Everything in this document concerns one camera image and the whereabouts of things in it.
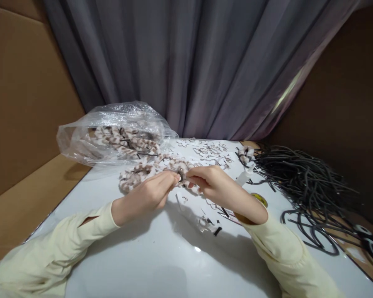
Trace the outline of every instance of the small bottle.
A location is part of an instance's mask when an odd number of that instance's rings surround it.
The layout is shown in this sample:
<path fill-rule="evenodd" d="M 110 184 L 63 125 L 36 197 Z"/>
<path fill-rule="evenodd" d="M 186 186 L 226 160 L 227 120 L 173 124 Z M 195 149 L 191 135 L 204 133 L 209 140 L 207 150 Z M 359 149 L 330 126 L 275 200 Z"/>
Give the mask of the small bottle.
<path fill-rule="evenodd" d="M 243 186 L 249 179 L 253 176 L 253 166 L 250 168 L 245 168 L 245 170 L 239 175 L 239 177 L 235 180 L 235 182 Z"/>

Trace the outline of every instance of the white table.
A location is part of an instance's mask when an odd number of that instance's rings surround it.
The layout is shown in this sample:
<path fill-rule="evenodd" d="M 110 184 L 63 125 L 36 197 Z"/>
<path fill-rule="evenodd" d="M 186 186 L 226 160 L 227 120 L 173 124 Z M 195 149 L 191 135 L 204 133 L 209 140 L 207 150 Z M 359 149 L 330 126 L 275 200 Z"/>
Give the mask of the white table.
<path fill-rule="evenodd" d="M 231 154 L 239 142 L 221 141 Z M 178 147 L 175 153 L 200 157 L 192 146 Z M 73 213 L 100 208 L 123 196 L 119 173 L 127 166 L 92 169 L 33 234 L 50 231 L 61 219 Z M 236 178 L 243 170 L 239 161 L 226 172 Z M 254 176 L 254 182 L 261 180 Z M 268 201 L 268 210 L 279 218 L 290 202 L 269 185 L 248 185 Z M 176 192 L 182 192 L 190 205 L 180 212 Z M 173 190 L 162 211 L 135 221 L 94 243 L 87 256 L 72 271 L 66 297 L 280 297 L 276 279 L 258 256 L 249 234 L 239 225 L 218 215 L 223 230 L 214 237 L 191 224 L 196 206 L 207 210 L 206 201 L 186 189 Z M 295 224 L 288 227 L 304 239 Z M 335 280 L 346 297 L 373 298 L 373 283 L 343 253 L 337 257 L 308 248 L 313 257 Z"/>

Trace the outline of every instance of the gray curtain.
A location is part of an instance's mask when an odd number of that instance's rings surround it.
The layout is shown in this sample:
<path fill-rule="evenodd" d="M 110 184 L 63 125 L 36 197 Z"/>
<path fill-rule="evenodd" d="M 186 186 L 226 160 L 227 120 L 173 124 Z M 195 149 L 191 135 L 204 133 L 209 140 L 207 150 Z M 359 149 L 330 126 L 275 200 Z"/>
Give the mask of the gray curtain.
<path fill-rule="evenodd" d="M 268 134 L 281 95 L 358 2 L 44 1 L 86 111 L 145 101 L 180 136 L 207 139 Z"/>

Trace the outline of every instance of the person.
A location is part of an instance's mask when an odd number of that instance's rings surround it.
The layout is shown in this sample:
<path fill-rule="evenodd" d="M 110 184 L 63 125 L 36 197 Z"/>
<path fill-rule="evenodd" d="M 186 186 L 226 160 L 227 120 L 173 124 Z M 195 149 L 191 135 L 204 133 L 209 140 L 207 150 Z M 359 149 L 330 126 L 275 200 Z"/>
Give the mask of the person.
<path fill-rule="evenodd" d="M 195 167 L 186 176 L 189 187 L 198 185 L 206 198 L 234 211 L 279 281 L 283 298 L 343 297 L 302 240 L 220 167 Z M 0 261 L 0 297 L 63 297 L 66 277 L 87 248 L 128 222 L 163 208 L 179 179 L 178 174 L 163 171 L 125 197 L 99 210 L 65 218 L 52 232 L 14 248 Z"/>

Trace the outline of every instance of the cream sleeve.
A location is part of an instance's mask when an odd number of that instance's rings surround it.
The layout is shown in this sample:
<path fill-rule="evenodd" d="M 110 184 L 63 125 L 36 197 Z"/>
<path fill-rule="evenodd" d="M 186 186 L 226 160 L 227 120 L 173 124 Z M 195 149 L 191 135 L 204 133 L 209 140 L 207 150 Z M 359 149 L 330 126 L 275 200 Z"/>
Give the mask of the cream sleeve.
<path fill-rule="evenodd" d="M 64 297 L 66 277 L 96 240 L 119 227 L 112 203 L 63 219 L 52 232 L 11 250 L 0 261 L 0 293 L 5 297 Z M 96 217 L 81 224 L 89 217 Z"/>
<path fill-rule="evenodd" d="M 269 215 L 262 225 L 241 224 L 281 285 L 283 298 L 341 298 L 344 295 L 310 255 L 304 242 Z"/>

